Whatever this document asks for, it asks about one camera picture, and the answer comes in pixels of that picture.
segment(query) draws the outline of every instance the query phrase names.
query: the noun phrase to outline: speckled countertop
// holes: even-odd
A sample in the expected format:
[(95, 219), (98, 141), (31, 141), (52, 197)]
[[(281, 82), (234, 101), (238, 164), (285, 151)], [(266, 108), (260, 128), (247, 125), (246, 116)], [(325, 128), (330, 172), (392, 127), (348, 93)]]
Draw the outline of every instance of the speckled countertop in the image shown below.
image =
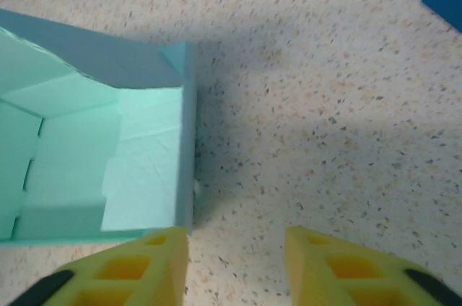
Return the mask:
[[(462, 286), (462, 35), (419, 0), (0, 0), (127, 38), (199, 43), (186, 305), (289, 305), (301, 224)], [(0, 250), (0, 304), (104, 245)]]

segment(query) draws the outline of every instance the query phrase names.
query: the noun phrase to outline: speckled surface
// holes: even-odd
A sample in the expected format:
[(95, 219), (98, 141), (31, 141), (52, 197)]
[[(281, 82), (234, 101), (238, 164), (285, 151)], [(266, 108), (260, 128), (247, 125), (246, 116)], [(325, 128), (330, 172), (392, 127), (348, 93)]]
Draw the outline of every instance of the speckled surface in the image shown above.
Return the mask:
[[(301, 224), (462, 286), (462, 36), (419, 0), (0, 0), (199, 46), (186, 305), (289, 305)], [(107, 246), (0, 251), (0, 303)]]

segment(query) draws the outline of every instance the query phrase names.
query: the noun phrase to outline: light blue box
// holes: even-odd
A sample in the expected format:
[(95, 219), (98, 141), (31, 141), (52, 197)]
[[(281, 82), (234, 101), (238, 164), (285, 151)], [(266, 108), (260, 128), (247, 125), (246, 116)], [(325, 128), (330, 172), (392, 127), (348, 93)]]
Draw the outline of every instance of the light blue box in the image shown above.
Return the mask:
[(0, 9), (0, 245), (191, 230), (194, 59)]

